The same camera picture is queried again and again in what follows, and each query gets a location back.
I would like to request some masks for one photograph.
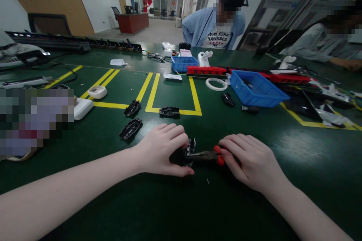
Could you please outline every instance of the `pliers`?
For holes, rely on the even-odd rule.
[[[223,166],[225,164],[225,160],[221,155],[220,147],[215,146],[212,151],[203,151],[200,153],[193,153],[186,156],[186,159],[190,160],[215,160],[217,164]]]

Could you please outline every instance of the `floor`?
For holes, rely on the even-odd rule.
[[[107,39],[130,39],[135,42],[150,42],[162,43],[169,42],[170,44],[179,44],[183,42],[182,29],[174,27],[175,21],[161,20],[156,18],[149,19],[149,27],[135,35],[122,35],[119,29],[108,29],[92,35],[94,38]]]

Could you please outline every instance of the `hand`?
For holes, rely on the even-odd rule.
[[[186,148],[189,137],[183,126],[160,124],[154,127],[139,144],[134,146],[141,161],[141,171],[184,177],[194,175],[192,168],[170,162],[170,155],[179,147]]]
[[[221,149],[221,154],[235,178],[264,196],[290,184],[272,150],[256,138],[233,134],[221,139],[219,144],[242,163],[240,167],[229,151]]]
[[[356,72],[362,68],[362,60],[332,58],[330,62],[335,65],[347,68],[353,72]]]

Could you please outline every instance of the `blue plastic bin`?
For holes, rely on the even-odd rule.
[[[178,73],[187,73],[187,66],[199,66],[199,62],[193,56],[172,56],[172,70]]]
[[[252,88],[246,86],[242,79],[246,79]],[[282,101],[289,100],[288,95],[257,72],[233,70],[230,83],[243,105],[275,107]]]

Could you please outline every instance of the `white t-shirt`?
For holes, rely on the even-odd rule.
[[[215,26],[208,34],[201,47],[224,49],[231,39],[230,26]]]

